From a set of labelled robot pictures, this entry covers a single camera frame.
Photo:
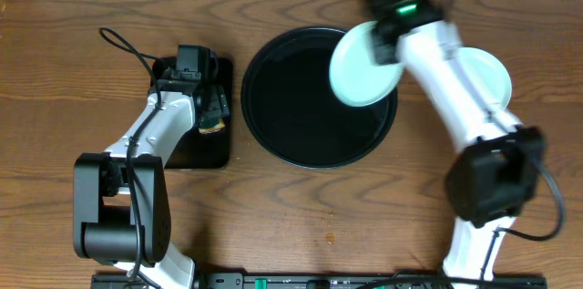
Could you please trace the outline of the green yellow sponge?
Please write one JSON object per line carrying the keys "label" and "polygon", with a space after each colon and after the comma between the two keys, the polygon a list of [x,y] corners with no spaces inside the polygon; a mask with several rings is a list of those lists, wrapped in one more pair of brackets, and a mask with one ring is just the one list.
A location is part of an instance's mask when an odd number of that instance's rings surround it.
{"label": "green yellow sponge", "polygon": [[223,118],[205,119],[199,123],[198,129],[201,135],[219,132],[225,128]]}

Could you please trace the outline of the light blue plate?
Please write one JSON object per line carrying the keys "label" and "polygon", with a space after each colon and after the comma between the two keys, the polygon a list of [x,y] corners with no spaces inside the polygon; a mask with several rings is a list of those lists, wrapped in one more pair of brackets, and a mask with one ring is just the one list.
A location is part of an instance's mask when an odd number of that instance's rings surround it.
{"label": "light blue plate", "polygon": [[387,97],[404,72],[400,63],[378,64],[373,52],[369,21],[349,30],[333,50],[329,81],[334,95],[349,107],[366,107]]}
{"label": "light blue plate", "polygon": [[505,66],[494,55],[475,47],[460,47],[457,52],[462,78],[486,103],[507,107],[512,95],[512,82]]}

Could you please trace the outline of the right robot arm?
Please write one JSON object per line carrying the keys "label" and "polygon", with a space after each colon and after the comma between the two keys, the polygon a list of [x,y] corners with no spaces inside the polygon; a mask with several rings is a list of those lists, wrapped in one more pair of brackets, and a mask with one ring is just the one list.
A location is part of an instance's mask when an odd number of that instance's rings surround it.
{"label": "right robot arm", "polygon": [[536,193],[545,139],[526,128],[479,83],[464,59],[456,26],[432,0],[372,2],[373,55],[381,67],[403,65],[432,101],[457,157],[445,176],[455,212],[442,263],[447,288],[494,288],[504,237]]}

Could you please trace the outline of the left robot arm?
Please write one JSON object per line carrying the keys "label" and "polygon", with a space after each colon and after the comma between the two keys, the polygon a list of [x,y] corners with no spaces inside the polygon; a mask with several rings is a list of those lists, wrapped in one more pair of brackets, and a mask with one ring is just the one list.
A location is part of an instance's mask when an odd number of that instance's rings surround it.
{"label": "left robot arm", "polygon": [[76,254],[112,264],[157,288],[191,288],[196,264],[170,241],[164,168],[174,152],[192,158],[189,132],[214,132],[229,116],[232,86],[160,80],[128,132],[74,165]]}

